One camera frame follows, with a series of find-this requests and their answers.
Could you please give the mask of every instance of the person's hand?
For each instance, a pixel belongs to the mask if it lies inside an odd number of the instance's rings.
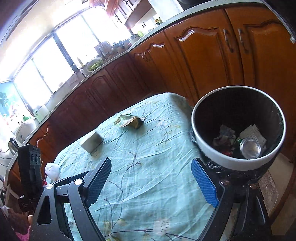
[[[32,223],[33,223],[33,215],[28,216],[28,222],[29,222],[30,225],[32,225]]]

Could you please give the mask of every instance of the small box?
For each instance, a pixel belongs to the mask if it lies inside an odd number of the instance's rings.
[[[80,146],[91,153],[98,145],[103,142],[103,138],[96,132],[96,130],[91,131],[81,138],[79,141]]]

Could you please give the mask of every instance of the faucet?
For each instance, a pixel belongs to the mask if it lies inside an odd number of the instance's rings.
[[[78,67],[78,69],[80,70],[80,73],[83,75],[83,77],[85,78],[86,76],[85,76],[85,72],[84,72],[84,70],[82,69],[82,68],[80,68],[78,65],[76,65],[76,67]]]

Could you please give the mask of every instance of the white mesh ball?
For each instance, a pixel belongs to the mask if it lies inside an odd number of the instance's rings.
[[[51,162],[47,163],[45,173],[51,180],[56,180],[59,177],[59,165]]]

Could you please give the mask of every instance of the blue gripper pad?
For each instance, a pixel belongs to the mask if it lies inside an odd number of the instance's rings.
[[[219,200],[217,198],[216,187],[206,172],[203,170],[201,165],[195,159],[193,159],[191,162],[191,171],[207,203],[213,205],[213,207],[217,207]]]

